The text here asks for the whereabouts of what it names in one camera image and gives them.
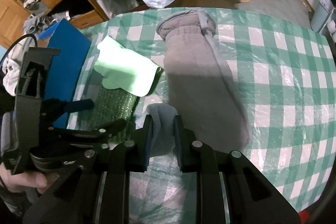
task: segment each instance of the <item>checkered tablecloth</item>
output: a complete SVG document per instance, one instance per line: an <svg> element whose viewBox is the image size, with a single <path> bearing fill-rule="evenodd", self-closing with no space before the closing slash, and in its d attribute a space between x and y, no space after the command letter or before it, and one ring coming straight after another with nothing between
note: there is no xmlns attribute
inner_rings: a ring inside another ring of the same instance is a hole
<svg viewBox="0 0 336 224"><path fill-rule="evenodd" d="M119 15L88 28L92 46L74 100L95 99L96 45L107 35L163 66L165 43L157 23L185 8ZM336 69L325 37L285 20L258 13L206 9L218 24L215 38L226 58L253 131L246 157L297 210L316 201L335 160ZM167 102L163 73L153 94L140 98L134 115L148 104ZM85 128L77 115L70 128ZM132 174L130 214L143 223L193 223L194 174L181 174L174 155L151 158L148 172Z"/></svg>

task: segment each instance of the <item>gray floor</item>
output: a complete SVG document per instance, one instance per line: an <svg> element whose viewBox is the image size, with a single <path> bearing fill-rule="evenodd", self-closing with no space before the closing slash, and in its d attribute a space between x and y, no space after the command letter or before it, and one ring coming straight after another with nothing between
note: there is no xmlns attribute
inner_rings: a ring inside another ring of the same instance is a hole
<svg viewBox="0 0 336 224"><path fill-rule="evenodd" d="M308 10L301 0L252 0L238 9L278 17L310 29Z"/></svg>

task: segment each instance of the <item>blue board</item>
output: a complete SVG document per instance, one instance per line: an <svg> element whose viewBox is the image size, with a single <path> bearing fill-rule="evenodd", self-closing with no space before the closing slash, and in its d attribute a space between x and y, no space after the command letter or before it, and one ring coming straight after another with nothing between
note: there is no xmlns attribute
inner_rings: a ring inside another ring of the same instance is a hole
<svg viewBox="0 0 336 224"><path fill-rule="evenodd" d="M60 55L54 56L45 86L44 99L56 98L72 101L79 74L89 51L91 42L65 19L53 32L48 46L59 48ZM63 114L53 123L54 127L66 128L68 114Z"/></svg>

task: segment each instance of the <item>green sheet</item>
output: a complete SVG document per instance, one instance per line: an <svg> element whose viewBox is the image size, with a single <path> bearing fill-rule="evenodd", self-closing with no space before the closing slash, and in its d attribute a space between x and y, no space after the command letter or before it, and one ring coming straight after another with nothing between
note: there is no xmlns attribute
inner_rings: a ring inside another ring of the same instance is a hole
<svg viewBox="0 0 336 224"><path fill-rule="evenodd" d="M92 46L74 99L95 99L92 65L96 44L109 35L125 48L163 66L164 41L157 22L185 8L119 15L88 28ZM335 160L336 69L325 37L290 22L258 13L206 9L218 24L216 38L227 59L253 132L246 157L301 211L321 195ZM167 102L163 73L151 95L135 110ZM87 117L72 115L71 128L85 128ZM194 223L195 176L181 174L174 155L151 158L148 172L134 173L130 215L142 223Z"/></svg>

